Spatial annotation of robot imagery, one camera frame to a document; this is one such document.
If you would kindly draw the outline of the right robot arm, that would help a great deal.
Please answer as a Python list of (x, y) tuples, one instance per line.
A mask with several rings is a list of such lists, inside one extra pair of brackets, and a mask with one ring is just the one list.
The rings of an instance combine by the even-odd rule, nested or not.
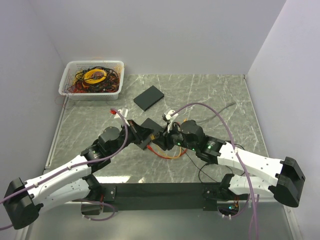
[(223, 177), (220, 195), (226, 200), (254, 193), (273, 197), (292, 208), (300, 204), (306, 177), (292, 157), (270, 158), (234, 147), (230, 141), (206, 135), (194, 120), (180, 125), (174, 123), (171, 130), (162, 129), (155, 135), (153, 143), (164, 151), (179, 146), (194, 151), (206, 163), (244, 171), (243, 176), (228, 173)]

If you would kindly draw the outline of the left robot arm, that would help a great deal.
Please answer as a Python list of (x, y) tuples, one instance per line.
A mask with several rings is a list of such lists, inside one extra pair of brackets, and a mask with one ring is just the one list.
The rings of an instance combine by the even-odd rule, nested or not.
[(1, 201), (11, 227), (23, 229), (41, 213), (78, 199), (92, 203), (101, 196), (101, 186), (93, 174), (130, 144), (139, 145), (154, 131), (127, 120), (121, 129), (108, 127), (92, 145), (75, 158), (41, 176), (12, 180)]

